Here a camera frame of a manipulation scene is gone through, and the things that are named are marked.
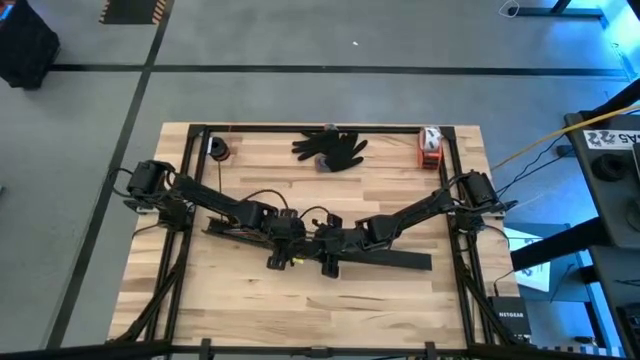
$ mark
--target yellow cable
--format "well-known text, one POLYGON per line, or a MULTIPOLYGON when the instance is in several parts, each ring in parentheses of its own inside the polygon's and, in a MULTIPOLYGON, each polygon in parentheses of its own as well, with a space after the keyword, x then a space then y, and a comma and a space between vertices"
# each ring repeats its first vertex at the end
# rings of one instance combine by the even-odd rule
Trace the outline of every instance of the yellow cable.
POLYGON ((515 153, 515 154, 513 154, 513 155, 509 156, 508 158, 506 158, 506 159, 502 160, 502 162, 500 162, 498 165, 496 165, 496 166, 492 167, 492 168, 491 168, 491 171, 493 171, 493 170, 495 170, 495 169, 497 169, 497 168, 501 167, 502 165, 504 165, 504 164, 508 163, 509 161, 511 161, 511 160, 513 160, 513 159, 515 159, 515 158, 517 158, 518 156, 520 156, 520 155, 522 155, 522 154, 526 153, 527 151, 529 151, 529 150, 533 149, 534 147, 536 147, 536 146, 537 146, 537 145, 539 145, 540 143, 543 143, 543 142, 545 142, 545 141, 547 141, 547 140, 549 140, 549 139, 552 139, 552 138, 554 138, 554 137, 556 137, 556 136, 560 136, 560 135, 562 135, 562 134, 566 134, 566 133, 568 133, 569 131, 573 131, 573 130, 579 129, 579 128, 581 128, 581 127, 585 127, 585 126, 591 125, 591 124, 593 124, 593 123, 597 123, 598 121, 606 120, 606 119, 608 119, 608 118, 610 118, 610 117, 613 117, 613 116, 616 116, 616 115, 620 115, 620 114, 623 114, 623 113, 626 113, 626 112, 629 112, 629 111, 633 111, 633 110, 640 110, 640 105, 629 106, 629 107, 626 107, 626 108, 622 108, 622 109, 620 109, 620 110, 612 111, 612 112, 610 112, 610 113, 607 113, 607 114, 604 114, 604 115, 600 115, 600 116, 594 117, 594 118, 593 118, 593 119, 591 119, 591 120, 583 121, 583 122, 581 122, 581 123, 579 123, 579 124, 571 125, 571 126, 568 126, 568 127, 566 127, 566 128, 563 128, 563 129, 560 129, 560 130, 554 131, 554 132, 552 132, 551 134, 549 134, 549 135, 547 135, 547 136, 543 137, 542 139, 540 139, 540 140, 538 140, 538 141, 534 142, 533 144, 531 144, 531 145, 527 146, 526 148, 524 148, 524 149, 522 149, 522 150, 518 151, 517 153, 515 153))

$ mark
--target black bar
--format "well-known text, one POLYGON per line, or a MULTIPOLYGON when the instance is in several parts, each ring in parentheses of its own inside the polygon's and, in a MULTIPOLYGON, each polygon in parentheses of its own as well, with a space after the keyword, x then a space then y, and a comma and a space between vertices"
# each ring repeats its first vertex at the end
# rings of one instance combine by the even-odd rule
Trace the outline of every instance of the black bar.
POLYGON ((297 74, 410 74, 496 76, 606 76, 626 78, 622 69, 581 68, 464 68, 420 66, 321 66, 321 65, 155 65, 165 73, 297 73, 297 74))
MULTIPOLYGON (((364 125, 340 125, 341 131, 357 131, 360 134, 418 134, 421 126, 364 126, 364 125)), ((203 125, 211 132, 255 132, 255 133, 297 133, 301 131, 321 131, 324 124, 318 125, 203 125)))
POLYGON ((561 13, 553 12, 553 8, 535 8, 535 7, 511 7, 508 10, 509 15, 516 16, 532 16, 532 17, 561 17, 561 18, 577 18, 577 19, 594 19, 599 20, 604 17, 600 9, 566 9, 561 13))
POLYGON ((520 271, 545 263, 560 256, 584 250, 592 245, 609 245, 607 235, 599 217, 525 246, 511 253, 513 270, 520 271))
POLYGON ((607 343, 604 341, 604 335, 602 334, 600 322, 598 321, 598 315, 596 314, 596 309, 593 307, 593 303, 591 301, 585 302, 584 308, 587 311, 587 316, 589 317, 589 322, 591 323, 591 329, 593 330, 593 337, 596 339, 596 345, 601 348, 606 348, 607 343))
POLYGON ((431 255, 397 250, 377 250, 366 253, 342 254, 340 261, 362 264, 394 266, 416 270, 432 270, 431 255))
MULTIPOLYGON (((180 163, 180 174, 188 174, 189 173, 189 165, 191 164, 191 153, 193 152, 193 145, 195 143, 196 134, 194 132, 199 132, 200 128, 189 127, 187 130, 187 142, 184 147, 184 151, 182 152, 182 161, 180 163)), ((162 256, 160 258, 160 264, 158 266, 158 276, 156 277, 156 285, 154 289, 154 295, 158 293, 164 278, 167 276, 167 271, 169 270, 169 262, 171 261, 171 253, 173 252, 173 244, 175 242, 176 232, 175 231, 167 231, 164 239, 164 246, 162 247, 162 256)), ((144 334, 144 340, 150 341, 155 339, 156 337, 156 328, 158 326, 158 316, 160 315, 160 309, 156 309, 151 316, 151 320, 149 321, 149 325, 147 327, 147 331, 144 334)))
POLYGON ((214 354, 211 351, 211 339, 202 339, 200 341, 200 353, 198 360, 213 360, 214 354))
POLYGON ((591 284, 594 282, 598 282, 598 275, 596 274, 596 270, 593 268, 593 265, 581 267, 579 270, 580 277, 585 284, 591 284))
MULTIPOLYGON (((445 131, 445 133, 449 133, 447 140, 449 141, 449 148, 451 151, 451 158, 453 163, 453 175, 460 176, 462 175, 462 164, 460 163, 460 152, 458 151, 458 140, 456 138, 455 128, 451 128, 451 131, 445 131)), ((460 196, 460 200, 465 201, 465 191, 462 183, 457 184, 458 188, 458 196, 460 196)), ((480 267, 480 260, 478 257, 478 248, 476 247, 476 241, 473 239, 475 236, 471 236, 469 234, 465 235, 465 239, 467 241, 467 249, 469 249, 469 262, 471 263, 471 273, 473 274, 473 278, 480 289, 480 294, 483 298, 486 298, 486 291, 484 289, 484 279, 482 277, 482 269, 480 267)), ((487 318, 483 312, 480 312, 480 322, 482 323, 482 334, 484 335, 484 341, 487 344, 493 344, 494 339, 491 332, 491 324, 487 321, 487 318)))
MULTIPOLYGON (((445 131, 440 127, 440 131, 444 134, 445 131)), ((440 185, 447 186, 449 183, 449 176, 447 175, 446 159, 442 157, 442 166, 440 166, 440 185)), ((475 342, 475 329, 473 329, 471 323, 471 310, 469 308, 469 299, 467 297, 467 290, 464 285, 463 277, 464 265, 456 261, 456 254, 460 254, 460 243, 458 242, 458 234, 454 229, 453 217, 446 215, 447 227, 449 228, 449 243, 451 244, 451 257, 453 259, 453 271, 456 278, 456 287, 458 290, 458 301, 460 302, 460 314, 462 315, 462 328, 464 330, 464 339, 467 346, 475 342)))
POLYGON ((638 100, 640 100, 640 79, 636 79, 601 106, 591 111, 582 111, 580 113, 583 115, 584 120, 589 120, 631 106, 638 100))
POLYGON ((551 8, 551 12, 554 14, 562 14, 564 9, 569 6, 571 0, 558 0, 555 5, 551 8))
MULTIPOLYGON (((460 254, 454 255, 453 261, 458 262, 460 266, 464 266, 463 259, 460 254)), ((471 293, 473 298, 476 300, 476 303, 478 303, 478 307, 480 308, 480 315, 484 314, 488 322, 494 325, 493 330, 498 335, 498 338, 502 342, 502 345, 509 346, 516 343, 517 340, 514 338, 513 333, 502 324, 495 310, 493 309, 493 307, 491 307, 491 304, 489 304, 486 295, 484 295, 484 293, 481 291, 482 288, 478 286, 474 279, 471 278, 470 274, 463 276, 462 280, 464 281, 467 289, 469 289, 469 292, 471 293)))
MULTIPOLYGON (((189 133, 191 134, 192 126, 189 127, 189 133)), ((211 134, 211 130, 209 128, 204 128, 202 132, 202 138, 200 141, 200 149, 198 151, 198 160, 196 163, 196 172, 194 174, 194 180, 198 183, 202 181, 202 175, 204 173, 204 164, 205 159, 207 158, 207 144, 209 141, 209 136, 211 134)), ((195 219, 197 207, 194 208, 191 219, 195 219)), ((184 283, 184 275, 187 271, 187 260, 189 256, 189 247, 191 246, 191 235, 193 232, 193 226, 182 235, 182 244, 180 245, 180 253, 178 254, 178 259, 183 260, 182 266, 179 268, 179 276, 176 280, 175 285, 173 286, 173 293, 171 294, 171 302, 169 303, 169 311, 167 315, 167 325, 165 327, 164 339, 173 341, 173 337, 176 331, 176 320, 178 318, 178 311, 180 306, 180 296, 182 295, 182 284, 184 283)))
MULTIPOLYGON (((331 356, 416 356, 424 357, 425 348, 388 349, 388 348, 340 348, 340 347, 278 347, 278 346, 211 346, 214 355, 287 355, 310 356, 319 351, 331 354, 331 356)), ((199 354, 200 345, 174 345, 171 352, 174 354, 199 354)), ((437 349, 438 356, 464 357, 466 350, 437 349)))
POLYGON ((176 282, 176 279, 178 278, 178 266, 179 264, 174 265, 167 277, 163 279, 158 292, 153 295, 151 300, 149 300, 147 306, 144 307, 138 318, 134 320, 129 329, 115 341, 133 342, 138 339, 144 327, 153 318, 153 315, 157 314, 160 309, 160 305, 162 305, 162 301, 164 301, 165 296, 169 293, 169 289, 171 289, 171 286, 176 282))

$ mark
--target black metal frame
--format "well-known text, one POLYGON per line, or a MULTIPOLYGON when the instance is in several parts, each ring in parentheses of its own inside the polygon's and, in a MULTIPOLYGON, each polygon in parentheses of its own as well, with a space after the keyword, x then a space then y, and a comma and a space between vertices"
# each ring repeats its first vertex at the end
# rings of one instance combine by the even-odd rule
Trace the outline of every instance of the black metal frame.
MULTIPOLYGON (((582 117, 583 121, 586 121, 631 106, 638 100, 640 100, 640 79, 636 79, 627 85, 606 103, 593 110, 582 110, 578 112, 578 114, 582 117)), ((609 127, 609 124, 610 122, 605 120, 593 124, 591 127, 606 129, 609 127)), ((569 152, 573 152, 573 145, 560 145, 556 147, 556 153, 558 155, 569 152)), ((513 262, 514 270, 518 271, 545 263, 563 255, 584 250, 592 245, 610 245, 609 235, 599 216, 554 236, 547 237, 543 241, 512 252, 511 261, 513 262)))
POLYGON ((604 17, 602 10, 594 9, 567 9, 571 0, 558 0, 552 8, 537 7, 510 7, 509 15, 515 16, 538 16, 538 17, 564 17, 600 20, 604 17))
MULTIPOLYGON (((198 149, 197 164, 194 179, 202 181, 204 165, 207 157, 208 139, 213 132, 300 132, 302 130, 321 130, 322 126, 262 126, 262 125, 191 125, 187 133, 187 141, 182 157, 180 173, 187 174, 190 159, 193 153, 196 138, 201 136, 198 149)), ((345 131, 358 131, 360 133, 394 133, 394 134, 418 134, 418 126, 342 126, 345 131)), ((462 174, 462 164, 458 152, 455 128, 443 126, 440 128, 443 136, 448 140, 454 176, 462 174)), ((446 159, 440 166, 440 180, 442 185, 448 182, 446 159)), ((460 196, 464 191, 458 188, 460 196)), ((190 214, 191 220, 195 216, 195 209, 190 214)), ((467 350, 437 349, 433 342, 427 341, 424 347, 417 349, 377 349, 377 348, 330 348, 330 347, 252 347, 252 346, 215 346, 211 339, 202 339, 200 346, 177 346, 172 341, 175 335, 182 285, 186 272, 187 258, 191 245, 191 226, 183 232, 179 254, 173 267, 170 266, 171 252, 175 243, 176 232, 167 231, 165 244, 158 268, 155 293, 138 319, 133 322, 129 330, 119 338, 108 341, 102 345, 81 346, 62 349, 46 349, 9 354, 0 354, 0 360, 32 360, 32 359, 139 359, 152 356, 165 355, 167 359, 171 354, 199 354, 201 360, 210 360, 216 354, 260 354, 260 355, 303 355, 310 358, 328 358, 333 356, 416 356, 428 360, 436 360, 438 356, 463 356, 473 358, 492 359, 615 359, 612 357, 595 356, 586 354, 564 353, 551 350, 540 350, 520 344, 515 341, 513 335, 506 329, 491 308, 482 279, 475 238, 472 235, 464 235, 469 247, 470 266, 462 257, 459 236, 463 235, 456 230, 454 217, 447 215, 449 227, 449 239, 451 243, 454 273, 462 313, 462 324, 467 343, 467 350), (155 340, 160 313, 160 303, 173 287, 171 301, 167 312, 167 323, 161 340, 155 340), (485 343, 475 341, 474 324, 471 321, 471 310, 467 291, 471 292, 480 309, 481 323, 485 343), (137 341, 142 331, 146 328, 144 341, 137 341), (494 344, 494 333, 502 345, 494 344)))

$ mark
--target black cylinder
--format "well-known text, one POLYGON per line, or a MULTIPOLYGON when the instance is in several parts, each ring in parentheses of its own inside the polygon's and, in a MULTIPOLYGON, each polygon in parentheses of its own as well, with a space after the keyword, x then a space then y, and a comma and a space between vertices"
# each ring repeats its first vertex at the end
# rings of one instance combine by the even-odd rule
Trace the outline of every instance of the black cylinder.
POLYGON ((593 160, 591 171, 600 180, 614 182, 627 173, 627 164, 620 155, 604 154, 593 160))
POLYGON ((231 151, 224 140, 219 137, 212 137, 209 141, 209 155, 215 161, 224 161, 231 155, 231 151))

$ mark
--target white label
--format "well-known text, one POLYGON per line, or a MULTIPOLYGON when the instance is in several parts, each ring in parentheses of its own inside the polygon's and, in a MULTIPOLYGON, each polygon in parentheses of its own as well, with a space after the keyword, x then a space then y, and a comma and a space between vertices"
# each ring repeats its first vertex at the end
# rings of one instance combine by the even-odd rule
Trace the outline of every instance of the white label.
POLYGON ((583 130, 589 149, 631 150, 640 143, 640 131, 632 130, 583 130))

